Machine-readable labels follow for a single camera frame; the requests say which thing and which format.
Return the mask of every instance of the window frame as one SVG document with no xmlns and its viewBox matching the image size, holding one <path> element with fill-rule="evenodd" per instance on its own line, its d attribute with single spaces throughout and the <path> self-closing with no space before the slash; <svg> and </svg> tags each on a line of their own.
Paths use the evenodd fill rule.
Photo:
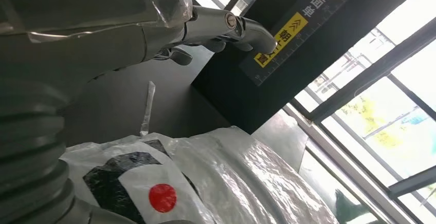
<svg viewBox="0 0 436 224">
<path fill-rule="evenodd" d="M 433 166 L 425 171 L 410 176 L 407 179 L 401 177 L 392 167 L 390 167 L 371 147 L 365 143 L 362 137 L 356 134 L 344 121 L 342 121 L 335 112 L 349 103 L 355 96 L 361 94 L 373 83 L 383 77 L 387 77 L 395 86 L 397 86 L 408 98 L 410 98 L 419 108 L 428 114 L 433 120 L 436 120 L 436 111 L 426 104 L 413 91 L 407 88 L 400 80 L 398 80 L 391 71 L 412 57 L 420 50 L 425 48 L 431 42 L 436 40 L 436 17 L 429 23 L 416 31 L 413 35 L 396 45 L 393 49 L 387 52 L 378 61 L 372 63 L 358 76 L 352 79 L 343 88 L 338 89 L 333 95 L 322 101 L 316 93 L 308 86 L 304 91 L 311 96 L 319 105 L 311 112 L 307 111 L 304 106 L 295 98 L 290 100 L 290 104 L 306 119 L 318 126 L 357 166 L 375 182 L 380 189 L 394 202 L 396 202 L 405 212 L 417 223 L 422 223 L 401 201 L 399 197 L 411 193 L 418 201 L 423 202 L 425 199 L 417 190 L 436 182 L 436 166 Z M 380 163 L 398 182 L 386 187 L 377 179 L 374 174 L 353 155 L 321 122 L 332 117 L 339 123 L 358 144 L 360 144 L 374 159 Z M 425 208 L 436 216 L 436 209 L 430 203 L 424 203 Z"/>
</svg>

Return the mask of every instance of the red circle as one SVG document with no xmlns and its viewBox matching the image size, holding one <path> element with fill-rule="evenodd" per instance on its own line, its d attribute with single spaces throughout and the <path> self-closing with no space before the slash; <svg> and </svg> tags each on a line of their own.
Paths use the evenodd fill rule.
<svg viewBox="0 0 436 224">
<path fill-rule="evenodd" d="M 149 192 L 151 206 L 161 212 L 170 212 L 177 202 L 176 190 L 169 184 L 157 184 Z"/>
</svg>

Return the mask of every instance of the robotic arm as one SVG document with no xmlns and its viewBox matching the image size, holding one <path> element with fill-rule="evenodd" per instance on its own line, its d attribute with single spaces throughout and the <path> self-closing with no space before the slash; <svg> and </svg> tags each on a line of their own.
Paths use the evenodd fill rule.
<svg viewBox="0 0 436 224">
<path fill-rule="evenodd" d="M 90 80 L 147 60 L 192 60 L 177 45 L 270 53 L 259 23 L 191 0 L 0 0 L 0 220 L 131 223 L 74 197 L 57 110 Z"/>
</svg>

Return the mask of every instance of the plastic bag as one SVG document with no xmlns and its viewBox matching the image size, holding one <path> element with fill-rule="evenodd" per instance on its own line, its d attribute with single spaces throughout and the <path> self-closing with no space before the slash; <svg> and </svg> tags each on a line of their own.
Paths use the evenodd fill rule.
<svg viewBox="0 0 436 224">
<path fill-rule="evenodd" d="M 79 198 L 137 223 L 337 223 L 289 165 L 237 127 L 80 144 L 61 159 Z"/>
<path fill-rule="evenodd" d="M 0 35 L 57 41 L 128 25 L 173 27 L 192 16 L 192 0 L 0 0 Z"/>
</svg>

